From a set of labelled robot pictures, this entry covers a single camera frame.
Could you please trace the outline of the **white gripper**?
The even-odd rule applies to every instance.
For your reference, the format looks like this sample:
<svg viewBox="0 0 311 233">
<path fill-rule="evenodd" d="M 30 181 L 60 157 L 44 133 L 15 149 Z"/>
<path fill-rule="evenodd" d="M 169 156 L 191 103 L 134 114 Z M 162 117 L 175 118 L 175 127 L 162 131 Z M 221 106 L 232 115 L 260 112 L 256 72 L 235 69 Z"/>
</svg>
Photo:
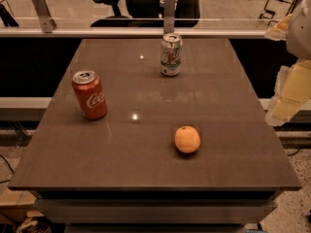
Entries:
<svg viewBox="0 0 311 233">
<path fill-rule="evenodd" d="M 271 28 L 264 37 L 286 41 L 287 51 L 299 58 L 292 67 L 282 66 L 278 72 L 265 122 L 282 126 L 311 98 L 311 0 L 302 0 L 289 14 Z"/>
</svg>

